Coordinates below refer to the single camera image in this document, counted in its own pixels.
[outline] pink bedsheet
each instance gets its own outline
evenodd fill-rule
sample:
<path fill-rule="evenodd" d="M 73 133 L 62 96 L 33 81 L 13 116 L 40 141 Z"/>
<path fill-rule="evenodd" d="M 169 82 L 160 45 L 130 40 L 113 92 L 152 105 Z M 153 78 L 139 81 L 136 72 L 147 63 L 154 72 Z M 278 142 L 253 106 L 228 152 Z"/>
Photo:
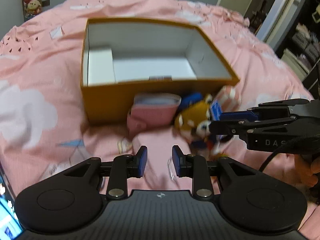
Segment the pink bedsheet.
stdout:
<path fill-rule="evenodd" d="M 86 19 L 109 16 L 199 25 L 241 78 L 236 86 L 242 95 L 239 110 L 260 102 L 311 98 L 291 69 L 248 31 L 248 20 L 239 14 L 178 0 L 67 0 L 12 28 L 0 42 L 0 160 L 15 194 L 70 163 L 93 155 L 110 161 L 131 149 L 124 126 L 88 126 L 79 89 Z M 189 151 L 171 128 L 133 140 L 134 151 L 148 146 L 148 164 L 143 179 L 129 179 L 129 190 L 191 188 L 188 178 L 170 178 L 168 161 L 174 144 Z M 254 168 L 268 155 L 248 151 L 238 138 L 223 150 Z M 299 183 L 290 155 L 277 156 L 266 173 Z M 319 240 L 319 221 L 320 208 L 310 203 L 301 233 Z"/>

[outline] box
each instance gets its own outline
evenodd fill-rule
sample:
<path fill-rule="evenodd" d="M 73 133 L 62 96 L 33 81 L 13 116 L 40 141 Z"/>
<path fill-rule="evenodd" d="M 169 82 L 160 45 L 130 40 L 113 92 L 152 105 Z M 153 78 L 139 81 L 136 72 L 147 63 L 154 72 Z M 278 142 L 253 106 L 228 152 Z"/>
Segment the box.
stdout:
<path fill-rule="evenodd" d="M 87 21 L 81 90 L 90 124 L 125 122 L 138 93 L 217 93 L 239 81 L 197 26 L 142 18 Z"/>

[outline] screw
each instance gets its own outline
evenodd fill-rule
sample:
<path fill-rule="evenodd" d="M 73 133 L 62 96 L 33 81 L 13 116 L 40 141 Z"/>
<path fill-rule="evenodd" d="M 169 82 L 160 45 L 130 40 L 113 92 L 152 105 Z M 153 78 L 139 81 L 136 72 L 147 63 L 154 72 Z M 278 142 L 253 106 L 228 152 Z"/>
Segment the screw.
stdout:
<path fill-rule="evenodd" d="M 202 188 L 202 189 L 197 190 L 196 194 L 200 197 L 209 197 L 212 195 L 212 192 L 211 192 L 211 190 Z"/>
<path fill-rule="evenodd" d="M 113 189 L 109 190 L 108 193 L 110 196 L 113 196 L 113 197 L 121 197 L 124 194 L 124 191 L 119 188 L 113 188 Z"/>

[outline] storage box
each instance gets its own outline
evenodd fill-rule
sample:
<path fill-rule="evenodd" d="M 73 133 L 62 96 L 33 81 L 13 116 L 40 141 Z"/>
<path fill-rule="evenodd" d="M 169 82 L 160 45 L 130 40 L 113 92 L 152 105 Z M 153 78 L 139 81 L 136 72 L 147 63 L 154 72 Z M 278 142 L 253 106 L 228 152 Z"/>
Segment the storage box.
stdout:
<path fill-rule="evenodd" d="M 138 93 L 217 93 L 239 79 L 197 26 L 156 19 L 87 21 L 81 90 L 90 124 L 125 122 Z"/>

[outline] pink pouch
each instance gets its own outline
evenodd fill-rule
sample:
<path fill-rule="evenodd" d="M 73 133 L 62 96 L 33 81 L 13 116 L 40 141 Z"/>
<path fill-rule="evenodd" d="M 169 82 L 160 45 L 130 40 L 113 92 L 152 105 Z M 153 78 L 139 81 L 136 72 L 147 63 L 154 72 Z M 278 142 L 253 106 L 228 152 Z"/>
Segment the pink pouch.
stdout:
<path fill-rule="evenodd" d="M 171 124 L 181 97 L 174 94 L 139 94 L 127 116 L 130 137 Z"/>

